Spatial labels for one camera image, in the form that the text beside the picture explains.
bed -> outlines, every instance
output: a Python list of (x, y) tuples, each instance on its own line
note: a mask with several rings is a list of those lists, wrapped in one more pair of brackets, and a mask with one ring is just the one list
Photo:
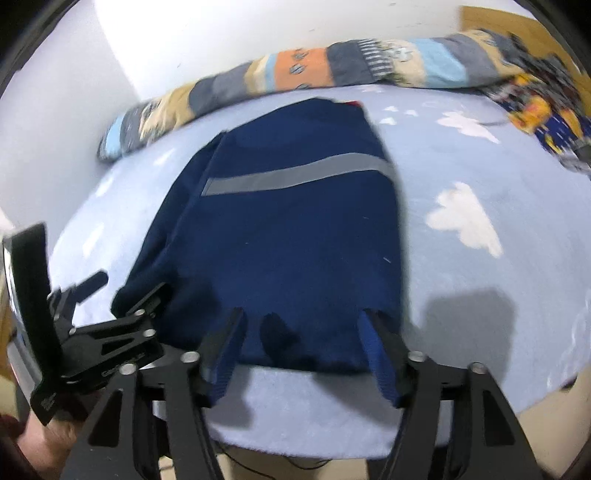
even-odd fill
[[(74, 324), (112, 318), (115, 291), (172, 182), (199, 148), (223, 129), (316, 96), (360, 101), (400, 175), (407, 345), (439, 363), (483, 362), (516, 412), (571, 380), (591, 353), (591, 184), (473, 91), (380, 84), (296, 90), (210, 113), (123, 158), (71, 219), (50, 258), (53, 286), (99, 269), (109, 273), (108, 285), (77, 309)], [(387, 455), (400, 417), (369, 374), (249, 365), (237, 367), (226, 397), (207, 412), (216, 439), (321, 458)], [(440, 421), (444, 442), (448, 405)]]

light blue stripe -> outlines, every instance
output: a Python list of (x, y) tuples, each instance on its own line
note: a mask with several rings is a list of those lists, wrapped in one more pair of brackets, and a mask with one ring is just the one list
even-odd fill
[(265, 88), (267, 92), (275, 92), (275, 62), (277, 53), (269, 55), (267, 65), (265, 65)]
[(439, 42), (429, 38), (412, 41), (421, 52), (426, 88), (461, 88), (468, 86), (466, 68)]
[(121, 124), (123, 123), (124, 115), (124, 113), (119, 115), (107, 132), (105, 153), (108, 157), (119, 157), (121, 155)]

white cloud pattern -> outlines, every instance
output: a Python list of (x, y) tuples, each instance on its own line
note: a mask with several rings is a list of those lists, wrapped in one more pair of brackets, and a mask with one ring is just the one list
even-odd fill
[(379, 85), (373, 85), (373, 84), (368, 84), (368, 85), (359, 85), (358, 89), (361, 90), (364, 93), (382, 93), (383, 90)]
[(503, 254), (501, 241), (476, 195), (462, 182), (456, 188), (444, 190), (437, 196), (441, 205), (426, 217), (434, 230), (457, 230), (460, 242), (470, 248), (486, 248), (495, 258)]
[(386, 118), (382, 118), (379, 121), (381, 124), (385, 124), (385, 125), (396, 125), (398, 122), (396, 120), (394, 120), (394, 118), (392, 118), (391, 116), (387, 116)]
[(115, 174), (111, 172), (107, 178), (103, 179), (102, 182), (99, 183), (99, 186), (96, 188), (95, 197), (102, 197), (105, 193), (107, 193), (111, 188), (111, 185), (113, 185), (114, 179)]
[(90, 233), (86, 241), (82, 244), (82, 256), (84, 258), (88, 258), (92, 251), (95, 248), (96, 243), (99, 241), (100, 237), (103, 236), (103, 231), (105, 230), (105, 224), (99, 223), (95, 229)]
[(490, 140), (493, 143), (501, 143), (499, 139), (491, 134), (488, 129), (481, 125), (478, 120), (468, 118), (461, 112), (443, 112), (444, 118), (437, 120), (439, 125), (444, 127), (455, 127), (461, 134), (468, 135), (468, 137), (482, 137)]
[(164, 165), (168, 161), (168, 159), (172, 156), (172, 154), (174, 153), (175, 150), (176, 150), (175, 148), (171, 148), (167, 152), (160, 155), (156, 160), (154, 160), (154, 167), (159, 167), (161, 165)]

navy blue garment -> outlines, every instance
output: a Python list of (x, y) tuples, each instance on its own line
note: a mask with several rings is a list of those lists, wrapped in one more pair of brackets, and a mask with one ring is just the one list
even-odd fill
[(367, 371), (360, 311), (388, 313), (394, 332), (402, 317), (392, 178), (360, 168), (263, 188), (296, 178), (291, 167), (314, 174), (321, 164), (366, 158), (393, 169), (362, 108), (330, 100), (295, 103), (219, 134), (174, 182), (113, 313), (122, 316), (166, 282), (173, 298), (155, 320), (163, 343), (194, 349), (225, 312), (241, 307), (248, 318), (242, 363)]

human hand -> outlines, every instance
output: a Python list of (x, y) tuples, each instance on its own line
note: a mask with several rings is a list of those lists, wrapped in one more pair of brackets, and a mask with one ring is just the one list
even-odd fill
[(58, 480), (82, 424), (53, 419), (44, 426), (31, 411), (17, 445), (44, 480)]

